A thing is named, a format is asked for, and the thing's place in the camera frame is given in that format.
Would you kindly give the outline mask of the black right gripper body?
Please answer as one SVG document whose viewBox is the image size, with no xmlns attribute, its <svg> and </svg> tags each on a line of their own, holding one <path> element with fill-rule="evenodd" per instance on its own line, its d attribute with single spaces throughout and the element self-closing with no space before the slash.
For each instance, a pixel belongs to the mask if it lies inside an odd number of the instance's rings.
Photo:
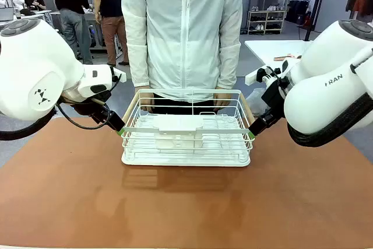
<svg viewBox="0 0 373 249">
<path fill-rule="evenodd" d="M 289 86 L 288 78 L 279 78 L 268 86 L 262 100 L 268 105 L 269 111 L 274 115 L 284 115 L 285 92 Z"/>
</svg>

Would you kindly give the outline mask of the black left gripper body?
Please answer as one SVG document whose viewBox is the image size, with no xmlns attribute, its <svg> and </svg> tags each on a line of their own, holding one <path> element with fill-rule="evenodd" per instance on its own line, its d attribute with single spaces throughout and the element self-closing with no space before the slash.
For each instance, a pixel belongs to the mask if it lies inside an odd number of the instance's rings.
<svg viewBox="0 0 373 249">
<path fill-rule="evenodd" d="M 111 91 L 106 90 L 81 102 L 62 96 L 61 102 L 71 106 L 80 115 L 86 115 L 91 118 L 107 118 L 110 114 L 110 109 L 106 102 L 110 97 Z"/>
</svg>

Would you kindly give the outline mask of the person's right hand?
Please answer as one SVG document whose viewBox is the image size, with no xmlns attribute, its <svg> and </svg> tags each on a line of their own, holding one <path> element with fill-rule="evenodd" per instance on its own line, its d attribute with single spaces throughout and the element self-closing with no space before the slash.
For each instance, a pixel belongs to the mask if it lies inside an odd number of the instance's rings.
<svg viewBox="0 0 373 249">
<path fill-rule="evenodd" d="M 139 86 L 135 87 L 135 93 L 140 90 L 149 90 L 150 86 Z M 140 108 L 143 111 L 147 111 L 148 113 L 153 112 L 153 105 L 154 105 L 154 94 L 153 92 L 140 92 Z"/>
</svg>

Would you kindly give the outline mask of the person's left hand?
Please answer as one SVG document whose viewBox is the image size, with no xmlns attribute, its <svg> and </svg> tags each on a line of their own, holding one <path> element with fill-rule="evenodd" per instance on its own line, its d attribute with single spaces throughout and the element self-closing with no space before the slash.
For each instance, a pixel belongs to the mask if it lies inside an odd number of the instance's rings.
<svg viewBox="0 0 373 249">
<path fill-rule="evenodd" d="M 223 107 L 227 107 L 231 100 L 231 94 L 225 92 L 226 89 L 217 86 L 216 90 L 217 92 L 213 95 L 214 112 L 218 112 Z"/>
</svg>

